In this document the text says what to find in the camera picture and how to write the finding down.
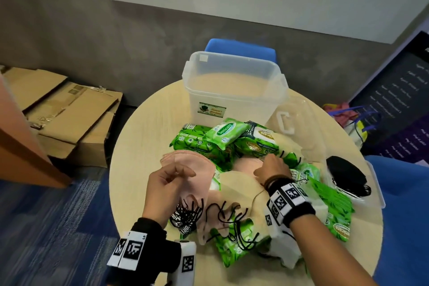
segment blue chair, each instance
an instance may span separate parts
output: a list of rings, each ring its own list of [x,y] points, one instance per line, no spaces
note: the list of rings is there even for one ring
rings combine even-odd
[[[374,280],[380,286],[429,285],[429,168],[381,156],[365,159],[386,202]]]
[[[269,60],[277,63],[274,49],[239,41],[211,39],[207,43],[205,51]]]

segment hand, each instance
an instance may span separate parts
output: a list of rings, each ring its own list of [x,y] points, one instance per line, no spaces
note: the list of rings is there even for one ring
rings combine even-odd
[[[168,164],[152,172],[147,181],[142,217],[150,218],[165,228],[179,204],[179,194],[186,178],[194,176],[192,169],[178,163]]]
[[[257,168],[253,174],[261,185],[265,185],[266,180],[275,175],[286,175],[292,179],[292,173],[289,167],[283,162],[283,159],[274,154],[265,156],[262,167]]]

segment wooden table top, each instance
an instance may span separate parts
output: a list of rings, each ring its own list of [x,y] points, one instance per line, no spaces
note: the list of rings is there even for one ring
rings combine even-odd
[[[291,96],[304,96],[289,89]],[[371,172],[353,141],[321,108],[306,99],[313,110],[323,134],[327,156],[340,156],[356,165],[373,184]],[[171,140],[185,123],[190,123],[189,98],[182,81],[172,83],[154,93],[129,118],[116,142],[110,165],[110,202],[116,227],[122,236],[141,217],[149,174],[158,170],[162,155],[172,151]],[[350,253],[371,275],[378,263],[383,237],[380,208],[356,207],[352,216],[351,237],[345,244]],[[179,232],[167,227],[167,238],[179,238]],[[276,259],[263,259],[248,254],[225,268],[214,244],[198,246],[196,257],[196,286],[313,285],[305,274],[303,264],[294,270],[280,266]],[[162,273],[156,285],[164,285]]]

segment person's left hand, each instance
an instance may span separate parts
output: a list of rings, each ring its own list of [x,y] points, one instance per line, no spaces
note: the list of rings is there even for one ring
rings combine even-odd
[[[185,179],[194,176],[192,169],[179,163],[168,164],[152,172],[147,181],[142,217],[150,218],[165,228],[179,204],[179,194]]]

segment gray wall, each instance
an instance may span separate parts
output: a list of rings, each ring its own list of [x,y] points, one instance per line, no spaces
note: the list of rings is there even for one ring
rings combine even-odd
[[[209,39],[228,38],[274,48],[292,89],[317,104],[339,103],[428,13],[388,45],[111,0],[0,0],[0,63],[122,91],[139,105],[179,80]]]

